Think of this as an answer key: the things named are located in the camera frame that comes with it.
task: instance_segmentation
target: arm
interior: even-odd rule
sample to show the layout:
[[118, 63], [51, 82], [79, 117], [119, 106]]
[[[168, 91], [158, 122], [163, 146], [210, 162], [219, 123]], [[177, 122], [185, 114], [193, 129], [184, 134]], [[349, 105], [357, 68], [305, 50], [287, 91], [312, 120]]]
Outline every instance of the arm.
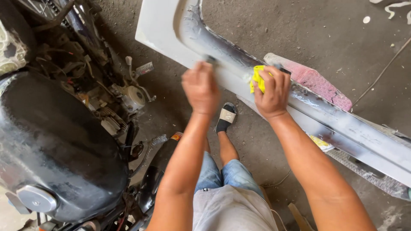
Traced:
[[266, 92], [263, 94], [254, 83], [255, 103], [277, 134], [287, 161], [304, 188], [318, 230], [375, 231], [354, 189], [287, 112], [290, 76], [268, 66], [260, 76]]
[[193, 70], [184, 73], [182, 86], [193, 113], [161, 180], [148, 231], [190, 231], [193, 226], [194, 189], [219, 91], [212, 66], [205, 62], [197, 63]]

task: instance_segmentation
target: foot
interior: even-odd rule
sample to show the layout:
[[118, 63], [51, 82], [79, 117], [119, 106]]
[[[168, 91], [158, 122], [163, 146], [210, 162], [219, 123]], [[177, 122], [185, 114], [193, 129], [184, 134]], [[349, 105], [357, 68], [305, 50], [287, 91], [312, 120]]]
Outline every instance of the foot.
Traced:
[[227, 132], [228, 127], [233, 123], [236, 117], [237, 109], [232, 103], [225, 103], [221, 109], [220, 119], [215, 127], [216, 133]]

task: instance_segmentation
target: fuel tank cap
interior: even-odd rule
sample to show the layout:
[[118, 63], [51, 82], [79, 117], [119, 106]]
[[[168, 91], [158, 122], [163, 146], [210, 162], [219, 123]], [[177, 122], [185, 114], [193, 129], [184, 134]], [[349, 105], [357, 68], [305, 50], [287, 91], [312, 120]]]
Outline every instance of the fuel tank cap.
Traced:
[[26, 185], [16, 193], [23, 205], [30, 210], [47, 213], [57, 208], [56, 199], [50, 193], [34, 185]]

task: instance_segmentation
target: person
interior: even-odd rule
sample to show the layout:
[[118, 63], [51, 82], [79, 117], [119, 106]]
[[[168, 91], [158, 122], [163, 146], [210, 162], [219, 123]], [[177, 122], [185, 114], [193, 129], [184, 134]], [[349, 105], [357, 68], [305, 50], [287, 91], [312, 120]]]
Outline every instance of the person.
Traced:
[[[277, 134], [318, 230], [375, 231], [356, 192], [287, 112], [290, 76], [272, 66], [259, 74], [265, 93], [253, 83], [255, 104]], [[147, 230], [277, 231], [262, 192], [226, 134], [236, 113], [232, 104], [225, 104], [216, 127], [221, 173], [210, 156], [206, 136], [220, 97], [212, 65], [197, 62], [183, 74], [182, 87], [193, 112], [159, 185]]]

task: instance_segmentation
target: denim shorts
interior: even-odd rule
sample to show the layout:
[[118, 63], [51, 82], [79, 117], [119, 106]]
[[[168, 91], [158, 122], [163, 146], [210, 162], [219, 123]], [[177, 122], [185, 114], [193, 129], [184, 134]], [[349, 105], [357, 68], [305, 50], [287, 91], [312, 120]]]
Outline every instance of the denim shorts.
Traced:
[[201, 166], [200, 177], [197, 181], [195, 192], [205, 188], [216, 189], [224, 185], [248, 189], [264, 198], [263, 192], [254, 181], [253, 176], [239, 160], [230, 160], [220, 173], [211, 155], [208, 152], [204, 152], [203, 165]]

